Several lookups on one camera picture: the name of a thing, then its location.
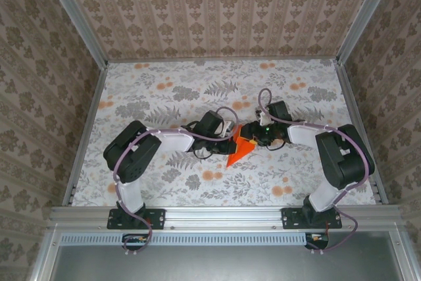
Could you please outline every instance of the patterned wall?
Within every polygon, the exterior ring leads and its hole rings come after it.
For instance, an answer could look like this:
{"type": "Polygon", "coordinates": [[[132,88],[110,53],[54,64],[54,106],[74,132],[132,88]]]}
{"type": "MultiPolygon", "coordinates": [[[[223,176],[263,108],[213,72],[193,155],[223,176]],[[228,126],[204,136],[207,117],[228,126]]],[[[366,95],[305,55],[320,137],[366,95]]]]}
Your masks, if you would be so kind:
{"type": "Polygon", "coordinates": [[[60,205],[99,71],[59,0],[0,0],[0,279],[60,205]]]}
{"type": "Polygon", "coordinates": [[[346,63],[391,203],[421,259],[421,0],[382,0],[346,63]]]}
{"type": "Polygon", "coordinates": [[[363,0],[77,0],[112,60],[336,55],[363,0]]]}

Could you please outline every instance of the orange triangular block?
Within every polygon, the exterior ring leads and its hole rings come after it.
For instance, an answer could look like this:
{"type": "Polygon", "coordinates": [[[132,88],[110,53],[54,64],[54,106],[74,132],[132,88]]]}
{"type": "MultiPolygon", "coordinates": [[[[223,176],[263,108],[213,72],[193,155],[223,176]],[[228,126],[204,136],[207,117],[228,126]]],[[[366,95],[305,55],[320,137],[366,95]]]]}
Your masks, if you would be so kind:
{"type": "Polygon", "coordinates": [[[237,152],[235,154],[231,154],[228,156],[228,161],[226,166],[229,167],[232,164],[239,161],[241,158],[246,156],[248,153],[252,152],[255,148],[255,145],[250,143],[249,141],[239,137],[239,132],[241,130],[241,126],[238,127],[237,132],[234,135],[234,141],[237,143],[237,152]]]}

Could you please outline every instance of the floral wallpaper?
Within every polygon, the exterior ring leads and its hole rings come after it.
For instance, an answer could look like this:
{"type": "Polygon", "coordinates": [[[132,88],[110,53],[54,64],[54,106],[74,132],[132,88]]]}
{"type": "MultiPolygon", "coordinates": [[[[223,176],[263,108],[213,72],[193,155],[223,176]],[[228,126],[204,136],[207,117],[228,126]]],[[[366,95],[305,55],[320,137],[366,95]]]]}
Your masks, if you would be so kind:
{"type": "Polygon", "coordinates": [[[382,0],[345,67],[421,261],[421,0],[382,0]]]}
{"type": "MultiPolygon", "coordinates": [[[[242,123],[251,122],[256,120],[257,95],[265,87],[274,101],[285,100],[294,119],[334,126],[350,122],[332,60],[110,64],[72,205],[116,205],[103,151],[131,121],[176,128],[200,120],[208,110],[229,106],[242,123]]],[[[232,119],[228,111],[221,115],[232,119]]],[[[289,144],[279,151],[257,147],[229,168],[227,158],[156,154],[141,177],[145,203],[300,205],[323,177],[317,151],[303,145],[289,144]]],[[[370,184],[350,192],[342,203],[375,204],[370,184]]]]}
{"type": "Polygon", "coordinates": [[[112,61],[336,55],[364,0],[75,0],[112,61]]]}
{"type": "Polygon", "coordinates": [[[25,280],[99,70],[59,0],[0,0],[0,279],[25,280]]]}

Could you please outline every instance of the enclosure floor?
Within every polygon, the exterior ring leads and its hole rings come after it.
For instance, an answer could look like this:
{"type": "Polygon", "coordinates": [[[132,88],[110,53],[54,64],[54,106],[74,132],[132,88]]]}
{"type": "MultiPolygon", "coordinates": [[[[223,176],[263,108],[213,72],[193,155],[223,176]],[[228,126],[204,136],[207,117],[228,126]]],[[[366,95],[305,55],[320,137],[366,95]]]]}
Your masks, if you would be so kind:
{"type": "MultiPolygon", "coordinates": [[[[270,88],[293,119],[341,126],[349,113],[333,61],[211,61],[110,64],[73,206],[116,203],[103,151],[133,120],[175,128],[208,110],[232,107],[242,123],[255,120],[257,95],[270,88]]],[[[221,112],[225,119],[232,115],[221,112]]],[[[192,153],[155,155],[141,177],[148,206],[300,205],[323,177],[318,153],[302,145],[258,147],[226,168],[227,156],[201,161],[192,153]]],[[[369,183],[343,204],[375,204],[369,183]]]]}

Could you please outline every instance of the floral tablecloth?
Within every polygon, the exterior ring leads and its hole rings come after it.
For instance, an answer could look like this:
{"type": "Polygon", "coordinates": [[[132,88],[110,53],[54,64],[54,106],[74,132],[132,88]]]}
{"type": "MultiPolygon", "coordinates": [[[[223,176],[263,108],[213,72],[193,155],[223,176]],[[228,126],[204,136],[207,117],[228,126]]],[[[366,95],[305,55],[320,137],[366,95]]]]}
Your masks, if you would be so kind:
{"type": "MultiPolygon", "coordinates": [[[[208,61],[110,64],[90,135],[73,206],[113,206],[106,146],[133,120],[175,128],[208,110],[232,107],[243,123],[255,120],[257,94],[268,87],[294,119],[341,126],[350,123],[330,60],[208,61]]],[[[225,118],[232,118],[227,111],[225,118]]],[[[201,161],[192,153],[156,155],[141,177],[148,206],[300,205],[320,183],[318,153],[300,145],[279,151],[257,147],[226,168],[227,156],[201,161]]],[[[369,183],[344,204],[375,204],[369,183]]]]}

